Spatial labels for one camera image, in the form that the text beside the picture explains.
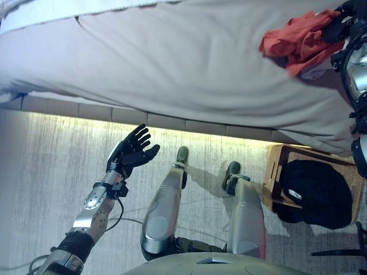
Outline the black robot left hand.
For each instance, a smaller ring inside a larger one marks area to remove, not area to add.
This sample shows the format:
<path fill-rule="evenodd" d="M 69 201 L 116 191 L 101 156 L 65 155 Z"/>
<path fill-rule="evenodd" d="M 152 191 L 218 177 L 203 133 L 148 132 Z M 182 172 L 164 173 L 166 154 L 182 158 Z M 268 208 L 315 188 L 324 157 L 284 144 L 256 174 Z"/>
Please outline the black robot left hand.
<path fill-rule="evenodd" d="M 155 158 L 160 145 L 150 145 L 151 135 L 145 124 L 137 126 L 127 137 L 118 143 L 110 153 L 106 172 L 115 171 L 127 179 L 135 167 L 147 164 Z"/>

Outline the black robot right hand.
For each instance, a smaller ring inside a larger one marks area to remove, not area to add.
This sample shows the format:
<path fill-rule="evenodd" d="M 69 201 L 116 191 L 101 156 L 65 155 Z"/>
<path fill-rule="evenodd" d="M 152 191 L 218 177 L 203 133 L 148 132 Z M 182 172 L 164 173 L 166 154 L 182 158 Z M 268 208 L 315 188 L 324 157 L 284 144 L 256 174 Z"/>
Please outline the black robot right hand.
<path fill-rule="evenodd" d="M 340 12 L 340 15 L 327 25 L 322 34 L 323 42 L 333 44 L 345 40 L 350 36 L 350 27 L 357 15 L 357 8 L 360 1 L 346 1 L 339 5 L 334 11 Z"/>

